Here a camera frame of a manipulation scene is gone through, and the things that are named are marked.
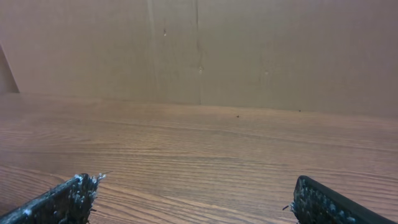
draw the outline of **black object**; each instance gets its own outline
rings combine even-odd
[[[75,175],[72,179],[0,217],[0,223],[86,224],[105,175]]]
[[[298,178],[290,210],[301,224],[395,223],[307,176]]]

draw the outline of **wooden table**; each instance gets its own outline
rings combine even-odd
[[[113,171],[91,224],[295,223],[308,175],[398,222],[398,119],[8,94],[0,145],[0,213]]]

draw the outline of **wood grain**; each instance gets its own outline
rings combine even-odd
[[[92,223],[295,223],[299,175],[398,222],[397,159],[395,119],[0,96],[0,213],[112,170]]]

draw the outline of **beige wall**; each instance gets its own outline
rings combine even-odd
[[[3,0],[21,92],[397,116],[396,0]]]
[[[0,94],[7,92],[18,92],[14,78],[10,68],[8,67],[7,59],[0,46]]]

